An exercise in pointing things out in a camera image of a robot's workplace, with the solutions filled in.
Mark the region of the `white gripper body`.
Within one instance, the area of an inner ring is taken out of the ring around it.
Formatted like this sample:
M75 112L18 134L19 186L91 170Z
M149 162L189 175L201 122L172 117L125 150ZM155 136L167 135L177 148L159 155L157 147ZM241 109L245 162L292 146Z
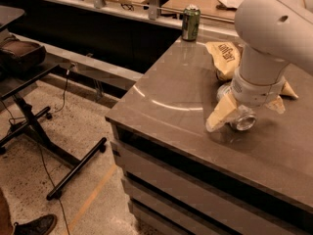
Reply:
M231 82L231 91L235 99L247 107L261 107L277 99L285 83L282 77L278 82L270 85L255 85L243 79L236 70Z

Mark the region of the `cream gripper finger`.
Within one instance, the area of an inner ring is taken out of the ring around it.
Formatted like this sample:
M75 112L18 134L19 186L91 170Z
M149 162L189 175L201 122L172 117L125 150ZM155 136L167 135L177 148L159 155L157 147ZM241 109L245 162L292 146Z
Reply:
M290 97L294 100L298 99L298 95L291 88L291 85L284 76L278 82L269 85L264 106L278 114L283 114L286 110L282 99L283 96Z
M232 92L226 93L207 118L205 123L206 130L208 132L218 130L227 122L234 120L238 114L238 102L236 98Z

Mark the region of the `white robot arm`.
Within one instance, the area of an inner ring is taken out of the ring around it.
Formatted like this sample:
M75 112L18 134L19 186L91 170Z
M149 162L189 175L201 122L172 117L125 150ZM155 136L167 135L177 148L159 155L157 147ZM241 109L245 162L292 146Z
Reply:
M288 65L313 74L313 0L245 0L235 30L245 43L241 62L206 120L209 132L234 121L243 106L283 113L282 96L293 93L284 78Z

